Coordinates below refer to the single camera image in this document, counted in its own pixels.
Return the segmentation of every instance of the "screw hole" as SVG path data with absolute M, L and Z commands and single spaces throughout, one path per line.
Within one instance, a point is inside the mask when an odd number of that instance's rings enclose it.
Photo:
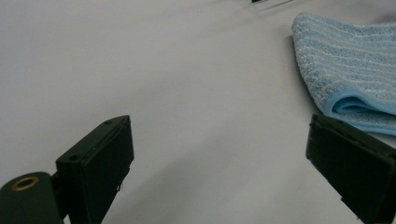
M 79 155 L 74 155 L 69 158 L 70 161 L 76 161 L 79 159 Z
M 37 182 L 38 182 L 37 176 L 28 176 L 25 177 L 24 179 L 20 179 L 19 181 L 15 182 L 11 188 L 14 191 L 22 191 L 31 188 Z

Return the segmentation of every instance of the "white table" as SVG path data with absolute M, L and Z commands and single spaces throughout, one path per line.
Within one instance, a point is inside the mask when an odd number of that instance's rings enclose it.
M 304 156 L 318 111 L 290 27 L 302 11 L 396 21 L 396 2 L 265 4 L 2 0 L 0 185 L 53 174 L 129 114 L 135 161 L 103 223 L 360 223 Z

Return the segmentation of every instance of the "black object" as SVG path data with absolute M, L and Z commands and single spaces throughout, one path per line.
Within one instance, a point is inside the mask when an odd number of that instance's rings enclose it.
M 396 150 L 341 120 L 313 115 L 306 157 L 364 223 L 396 212 Z
M 53 176 L 17 177 L 0 190 L 0 223 L 101 223 L 129 172 L 134 149 L 129 116 L 107 120 L 67 150 Z

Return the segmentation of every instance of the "blue towel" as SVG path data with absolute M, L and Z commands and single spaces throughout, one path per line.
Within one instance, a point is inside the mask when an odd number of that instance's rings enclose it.
M 323 114 L 396 135 L 396 22 L 353 25 L 301 13 L 292 30 L 301 75 Z

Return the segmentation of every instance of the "blue cloth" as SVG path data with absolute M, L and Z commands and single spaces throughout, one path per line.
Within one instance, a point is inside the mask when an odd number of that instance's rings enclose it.
M 292 30 L 301 75 L 323 114 L 396 135 L 396 22 L 353 25 L 301 13 Z

